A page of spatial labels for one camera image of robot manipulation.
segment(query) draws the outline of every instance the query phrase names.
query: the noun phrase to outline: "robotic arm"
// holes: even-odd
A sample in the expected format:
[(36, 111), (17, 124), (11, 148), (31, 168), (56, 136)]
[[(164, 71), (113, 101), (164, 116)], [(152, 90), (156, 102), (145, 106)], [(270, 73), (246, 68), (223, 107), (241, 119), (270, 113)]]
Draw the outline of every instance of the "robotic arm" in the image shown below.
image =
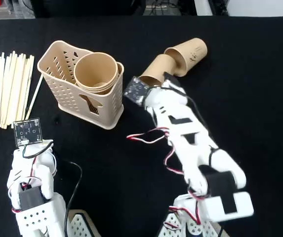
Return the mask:
[(38, 118), (14, 122), (18, 149), (13, 152), (7, 188), (19, 232), (23, 237), (100, 237), (88, 214), (70, 211), (82, 177), (66, 208), (63, 197), (54, 192), (53, 177), (57, 161), (52, 153), (53, 140), (43, 140)]
[[(195, 191), (197, 198), (179, 196), (174, 206), (186, 207), (195, 213), (199, 200), (199, 216), (213, 222), (252, 215), (249, 194), (237, 192), (246, 185), (244, 172), (210, 138), (207, 128), (187, 106), (189, 97), (177, 79), (167, 73), (164, 76), (164, 83), (157, 87), (149, 87), (133, 78), (124, 95), (143, 106), (157, 128), (166, 128), (167, 142), (182, 164), (185, 182)], [(200, 165), (208, 165), (217, 172), (204, 175)]]

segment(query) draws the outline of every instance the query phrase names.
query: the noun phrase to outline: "black cable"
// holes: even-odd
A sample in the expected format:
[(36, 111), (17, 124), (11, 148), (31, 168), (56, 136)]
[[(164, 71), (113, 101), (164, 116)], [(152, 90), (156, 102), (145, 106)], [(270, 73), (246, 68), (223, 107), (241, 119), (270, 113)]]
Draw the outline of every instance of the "black cable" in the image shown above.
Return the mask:
[(217, 237), (221, 237), (223, 230), (224, 230), (224, 228), (221, 227)]
[(29, 6), (27, 6), (26, 5), (26, 3), (24, 2), (24, 0), (22, 0), (22, 2), (23, 2), (23, 5), (28, 9), (28, 10), (30, 10), (30, 11), (32, 11), (32, 12), (34, 12), (34, 10), (33, 9), (31, 9)]
[(151, 4), (151, 12), (149, 13), (149, 16), (151, 16), (152, 14), (155, 15), (155, 16), (157, 15), (156, 9), (157, 9), (157, 5), (158, 5), (158, 1), (159, 0), (154, 0), (152, 2), (152, 4)]
[(71, 203), (72, 203), (72, 201), (73, 201), (73, 198), (74, 198), (74, 196), (75, 196), (75, 194), (76, 194), (76, 192), (77, 192), (77, 190), (78, 190), (79, 184), (80, 184), (81, 179), (82, 179), (82, 174), (83, 174), (83, 170), (82, 170), (81, 166), (79, 166), (77, 163), (74, 163), (74, 162), (72, 162), (72, 161), (68, 161), (68, 162), (69, 162), (70, 164), (73, 164), (73, 165), (75, 165), (75, 166), (77, 166), (77, 167), (79, 168), (79, 170), (80, 170), (80, 177), (79, 177), (79, 180), (78, 180), (76, 186), (74, 187), (72, 196), (71, 196), (71, 198), (70, 198), (70, 200), (69, 200), (69, 202), (68, 202), (68, 205), (67, 205), (66, 215), (65, 215), (65, 217), (64, 217), (64, 236), (65, 236), (65, 237), (68, 237), (68, 232), (67, 232), (68, 213), (69, 213), (69, 210), (70, 210), (70, 207), (71, 207)]
[(46, 236), (47, 232), (48, 232), (48, 227), (46, 227), (46, 232), (43, 235)]
[(159, 87), (159, 88), (161, 88), (163, 90), (172, 90), (172, 91), (178, 93), (179, 95), (182, 95), (182, 96), (185, 96), (186, 98), (188, 98), (192, 102), (192, 104), (194, 106), (194, 109), (195, 109), (195, 112), (196, 112), (197, 116), (199, 117), (199, 120), (201, 121), (203, 126), (207, 129), (207, 131), (209, 133), (209, 136), (212, 138), (211, 132), (210, 132), (208, 126), (207, 126), (206, 121), (203, 119), (203, 117), (202, 117), (202, 115), (201, 115), (201, 113), (200, 113), (200, 111), (199, 111), (199, 109), (197, 107), (196, 102), (190, 96), (188, 96), (187, 94), (183, 93), (182, 91), (179, 91), (178, 89), (171, 88), (171, 87), (161, 87), (161, 86), (152, 86), (152, 87), (149, 88), (148, 92), (150, 92), (152, 88), (156, 88), (156, 87)]
[(40, 154), (44, 153), (52, 144), (53, 144), (53, 141), (49, 142), (48, 145), (44, 149), (42, 149), (40, 152), (37, 152), (36, 154), (33, 154), (31, 156), (25, 156), (26, 147), (27, 147), (27, 145), (25, 145), (24, 149), (23, 149), (23, 153), (22, 153), (23, 158), (32, 159), (32, 158), (34, 158), (36, 156), (39, 156)]

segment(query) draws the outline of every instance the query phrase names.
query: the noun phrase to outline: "white wire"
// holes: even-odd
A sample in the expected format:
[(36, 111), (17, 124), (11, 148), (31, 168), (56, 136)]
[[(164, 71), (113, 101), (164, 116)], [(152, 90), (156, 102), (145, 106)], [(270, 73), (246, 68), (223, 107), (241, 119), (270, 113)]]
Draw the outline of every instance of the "white wire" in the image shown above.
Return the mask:
[(165, 135), (163, 135), (163, 136), (157, 138), (156, 140), (150, 141), (150, 142), (149, 142), (149, 141), (146, 141), (146, 140), (144, 140), (144, 139), (141, 139), (141, 138), (137, 138), (137, 137), (129, 137), (129, 139), (130, 139), (130, 140), (133, 140), (133, 141), (140, 141), (140, 142), (143, 142), (143, 143), (146, 143), (146, 144), (154, 144), (154, 143), (156, 143), (157, 141), (163, 139), (164, 137), (165, 137)]
[(8, 197), (9, 197), (9, 199), (12, 198), (11, 189), (12, 189), (13, 185), (14, 185), (15, 183), (17, 183), (17, 182), (22, 183), (21, 181), (22, 181), (23, 179), (36, 179), (36, 180), (39, 180), (39, 181), (41, 182), (41, 179), (38, 178), (38, 177), (35, 177), (35, 176), (26, 176), (26, 177), (24, 177), (24, 178), (20, 177), (20, 178), (16, 179), (16, 180), (8, 187), (7, 195), (8, 195)]
[(53, 172), (51, 174), (52, 174), (52, 176), (55, 176), (56, 175), (56, 171), (57, 171), (57, 159), (56, 159), (56, 157), (54, 156), (53, 153), (51, 153), (51, 152), (47, 152), (47, 153), (52, 155), (52, 158), (53, 158), (53, 161), (54, 161), (54, 170), (53, 170)]

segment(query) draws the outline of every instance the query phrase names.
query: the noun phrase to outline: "cable wire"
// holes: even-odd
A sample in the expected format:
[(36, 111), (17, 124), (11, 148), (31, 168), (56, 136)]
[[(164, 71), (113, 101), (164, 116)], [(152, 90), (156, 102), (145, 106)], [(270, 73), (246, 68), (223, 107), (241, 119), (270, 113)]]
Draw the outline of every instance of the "cable wire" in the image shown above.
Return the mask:
[(171, 88), (171, 87), (152, 86), (152, 87), (149, 88), (148, 91), (150, 92), (150, 90), (151, 90), (152, 88), (158, 88), (158, 87), (159, 87), (160, 89), (163, 89), (163, 90), (172, 90), (172, 91), (176, 92), (177, 94), (182, 95), (182, 96), (185, 96), (188, 100), (190, 100), (191, 103), (192, 103), (193, 106), (194, 106), (195, 113), (196, 113), (197, 117), (199, 118), (199, 120), (201, 121), (201, 123), (203, 124), (203, 126), (207, 129), (207, 131), (208, 131), (209, 136), (211, 137), (211, 139), (213, 139), (213, 138), (212, 138), (212, 135), (211, 135), (211, 132), (210, 132), (210, 130), (209, 130), (209, 128), (208, 128), (208, 125), (207, 125), (206, 121), (204, 120), (204, 118), (202, 117), (202, 115), (201, 115), (201, 113), (200, 113), (200, 111), (199, 111), (199, 109), (198, 109), (198, 106), (197, 106), (196, 102), (194, 101), (194, 99), (192, 99), (190, 96), (188, 96), (187, 94), (183, 93), (182, 91), (179, 91), (178, 89)]
[(221, 237), (223, 231), (224, 231), (224, 228), (221, 227), (217, 237)]
[(25, 145), (24, 149), (23, 149), (23, 152), (22, 152), (22, 156), (23, 156), (23, 158), (26, 158), (26, 159), (32, 159), (32, 158), (34, 158), (36, 156), (39, 156), (40, 154), (44, 153), (52, 144), (53, 144), (53, 141), (49, 142), (48, 145), (44, 149), (42, 149), (41, 151), (39, 151), (36, 154), (33, 154), (31, 156), (26, 156), (25, 155), (26, 147), (27, 147), (27, 145)]
[(67, 231), (68, 213), (69, 213), (69, 211), (70, 211), (70, 207), (71, 207), (73, 198), (74, 198), (74, 196), (75, 196), (75, 194), (76, 194), (76, 192), (77, 192), (77, 190), (78, 190), (79, 184), (80, 184), (81, 179), (82, 179), (82, 174), (83, 174), (83, 170), (82, 170), (81, 166), (79, 166), (77, 163), (74, 163), (74, 162), (72, 162), (72, 161), (68, 161), (68, 162), (69, 162), (70, 164), (73, 164), (73, 165), (75, 165), (76, 167), (79, 168), (79, 170), (80, 170), (80, 177), (79, 177), (79, 179), (78, 179), (78, 182), (77, 182), (76, 186), (74, 187), (72, 196), (71, 196), (71, 198), (70, 198), (70, 200), (69, 200), (69, 202), (68, 202), (68, 205), (67, 205), (66, 215), (65, 215), (65, 217), (64, 217), (64, 235), (65, 235), (65, 237), (68, 237), (68, 231)]

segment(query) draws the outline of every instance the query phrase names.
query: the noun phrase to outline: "black pad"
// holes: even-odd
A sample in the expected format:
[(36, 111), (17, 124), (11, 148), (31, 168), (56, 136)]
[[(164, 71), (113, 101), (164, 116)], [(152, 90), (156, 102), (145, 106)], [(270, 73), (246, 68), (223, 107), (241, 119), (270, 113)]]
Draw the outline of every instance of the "black pad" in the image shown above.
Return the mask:
[(181, 124), (181, 123), (192, 122), (190, 120), (190, 118), (175, 118), (171, 115), (169, 115), (168, 117), (169, 117), (172, 124)]
[(230, 171), (214, 173), (206, 176), (209, 193), (212, 197), (220, 196), (226, 214), (237, 212), (234, 200), (235, 180)]

